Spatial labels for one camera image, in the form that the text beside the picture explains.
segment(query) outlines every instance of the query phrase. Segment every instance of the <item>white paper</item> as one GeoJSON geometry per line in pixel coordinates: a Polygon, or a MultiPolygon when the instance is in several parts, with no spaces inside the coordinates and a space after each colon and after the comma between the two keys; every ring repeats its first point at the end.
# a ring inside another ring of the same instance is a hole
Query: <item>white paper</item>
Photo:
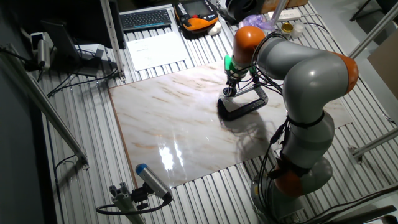
{"type": "Polygon", "coordinates": [[[181,62],[188,58],[187,50],[174,32],[133,40],[127,43],[136,71],[181,62]]]}

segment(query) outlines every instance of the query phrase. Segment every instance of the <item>keyboard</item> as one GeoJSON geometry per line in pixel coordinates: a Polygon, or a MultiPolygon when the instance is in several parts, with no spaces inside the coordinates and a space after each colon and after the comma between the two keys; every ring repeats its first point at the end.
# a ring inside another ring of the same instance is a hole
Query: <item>keyboard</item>
{"type": "Polygon", "coordinates": [[[167,10],[153,10],[120,15],[123,31],[160,28],[171,25],[167,10]]]}

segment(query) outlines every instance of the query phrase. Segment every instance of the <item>purple bag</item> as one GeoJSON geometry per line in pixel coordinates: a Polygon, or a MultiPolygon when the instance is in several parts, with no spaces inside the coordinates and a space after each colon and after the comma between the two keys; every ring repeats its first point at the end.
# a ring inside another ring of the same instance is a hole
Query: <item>purple bag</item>
{"type": "Polygon", "coordinates": [[[263,15],[247,16],[239,23],[239,28],[244,26],[254,26],[263,30],[274,30],[274,28],[267,23],[267,19],[263,15]]]}

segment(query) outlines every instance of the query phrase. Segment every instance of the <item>metal pole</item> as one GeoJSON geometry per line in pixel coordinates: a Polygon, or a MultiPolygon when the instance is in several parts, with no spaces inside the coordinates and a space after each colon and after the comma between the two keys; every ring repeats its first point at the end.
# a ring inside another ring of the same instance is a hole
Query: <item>metal pole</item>
{"type": "Polygon", "coordinates": [[[380,32],[386,28],[389,22],[398,15],[398,2],[394,7],[381,19],[381,21],[370,31],[368,36],[359,43],[355,49],[348,55],[350,58],[355,59],[362,51],[367,47],[370,42],[380,34],[380,32]]]}
{"type": "Polygon", "coordinates": [[[282,13],[282,10],[285,9],[286,4],[287,4],[287,0],[279,0],[279,3],[276,6],[276,9],[275,9],[275,11],[274,11],[274,13],[272,15],[272,18],[271,18],[271,21],[272,21],[271,26],[272,27],[274,27],[276,25],[276,22],[278,21],[279,16],[282,13]]]}
{"type": "Polygon", "coordinates": [[[70,149],[77,155],[79,160],[81,160],[83,167],[88,168],[86,153],[79,146],[68,126],[62,121],[62,118],[57,113],[57,110],[51,105],[49,99],[46,97],[36,82],[36,79],[31,77],[25,71],[21,61],[14,56],[3,52],[0,53],[0,60],[2,60],[3,64],[10,69],[14,77],[18,79],[19,83],[23,86],[27,94],[32,98],[47,119],[49,119],[53,127],[58,131],[70,149]]]}
{"type": "Polygon", "coordinates": [[[124,76],[124,68],[122,63],[122,58],[120,55],[120,49],[118,44],[118,38],[116,36],[116,31],[114,29],[113,19],[111,8],[109,6],[109,0],[101,0],[102,11],[104,13],[106,27],[108,28],[109,38],[111,40],[111,45],[113,49],[113,54],[116,60],[116,65],[118,66],[118,72],[121,81],[126,81],[126,77],[124,76]]]}
{"type": "Polygon", "coordinates": [[[366,144],[365,146],[353,151],[353,156],[354,156],[354,158],[362,156],[365,152],[368,152],[371,149],[374,149],[375,147],[378,147],[379,145],[381,145],[381,144],[385,143],[386,141],[391,140],[397,136],[398,136],[398,128],[395,128],[392,131],[389,131],[387,134],[384,134],[384,135],[380,136],[379,138],[373,140],[372,142],[366,144]]]}

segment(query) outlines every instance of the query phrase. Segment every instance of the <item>marble surface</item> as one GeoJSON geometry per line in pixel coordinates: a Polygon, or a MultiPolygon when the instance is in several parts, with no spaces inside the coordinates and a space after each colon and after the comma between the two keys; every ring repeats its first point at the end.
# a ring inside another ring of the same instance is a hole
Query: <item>marble surface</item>
{"type": "MultiPolygon", "coordinates": [[[[175,187],[264,154],[285,120],[282,97],[264,89],[266,106],[224,122],[216,102],[225,83],[223,63],[217,62],[109,89],[132,168],[146,163],[175,187]]],[[[226,101],[227,108],[255,98],[253,91],[246,93],[226,101]]],[[[352,122],[340,100],[325,110],[336,128],[352,122]]],[[[136,180],[138,186],[143,184],[137,175],[136,180]]]]}

